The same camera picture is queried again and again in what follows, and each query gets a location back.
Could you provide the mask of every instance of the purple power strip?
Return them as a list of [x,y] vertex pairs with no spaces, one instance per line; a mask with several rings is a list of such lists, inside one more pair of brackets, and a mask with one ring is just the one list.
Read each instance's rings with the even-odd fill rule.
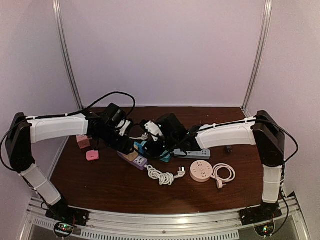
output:
[[126,160],[128,163],[132,164],[133,166],[135,166],[140,170],[145,169],[145,165],[148,165],[148,159],[144,158],[143,156],[139,155],[135,160],[129,161],[124,157],[124,155],[121,152],[117,152],[117,153],[122,159]]

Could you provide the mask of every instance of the power outlet socket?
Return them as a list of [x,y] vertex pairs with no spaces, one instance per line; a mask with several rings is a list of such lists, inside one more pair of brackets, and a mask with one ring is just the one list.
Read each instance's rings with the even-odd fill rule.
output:
[[128,159],[126,159],[123,154],[121,152],[118,152],[118,155],[126,160],[128,163],[130,163],[131,165],[135,166],[137,169],[143,170],[145,169],[145,165],[148,165],[148,159],[144,158],[143,156],[138,156],[136,157],[133,161],[129,161]]
[[187,151],[186,154],[180,149],[174,150],[174,155],[181,159],[201,159],[208,160],[211,157],[211,152],[209,149],[203,149],[201,151]]

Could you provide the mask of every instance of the white wall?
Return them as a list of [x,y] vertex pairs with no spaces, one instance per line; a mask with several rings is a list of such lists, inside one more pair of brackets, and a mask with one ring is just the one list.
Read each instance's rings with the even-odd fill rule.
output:
[[[0,3],[0,136],[17,112],[26,115],[76,110],[62,59],[51,0]],[[49,173],[62,139],[40,142],[33,153]],[[7,161],[7,152],[2,151]],[[14,240],[31,192],[16,173],[0,166],[0,238]]]
[[[68,0],[66,41],[85,106],[241,106],[265,1]],[[102,101],[131,105],[119,96]]]
[[[297,139],[286,168],[312,239],[320,239],[320,1],[274,0],[264,56],[249,111],[267,110]],[[287,155],[294,151],[287,144]]]

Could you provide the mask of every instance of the gray power strip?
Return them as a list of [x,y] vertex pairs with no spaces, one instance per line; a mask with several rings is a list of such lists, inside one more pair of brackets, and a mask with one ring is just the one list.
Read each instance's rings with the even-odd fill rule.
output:
[[174,150],[174,155],[181,159],[199,159],[199,160],[208,160],[211,157],[209,149],[203,149],[201,151],[187,151],[186,154],[180,149]]

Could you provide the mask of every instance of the pink cube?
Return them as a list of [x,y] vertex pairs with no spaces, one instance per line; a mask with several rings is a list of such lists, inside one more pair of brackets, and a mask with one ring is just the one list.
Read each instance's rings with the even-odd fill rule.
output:
[[90,161],[98,160],[99,157],[99,151],[91,150],[86,152],[86,159]]
[[76,136],[76,142],[78,143],[80,149],[85,149],[91,146],[90,141],[86,135]]

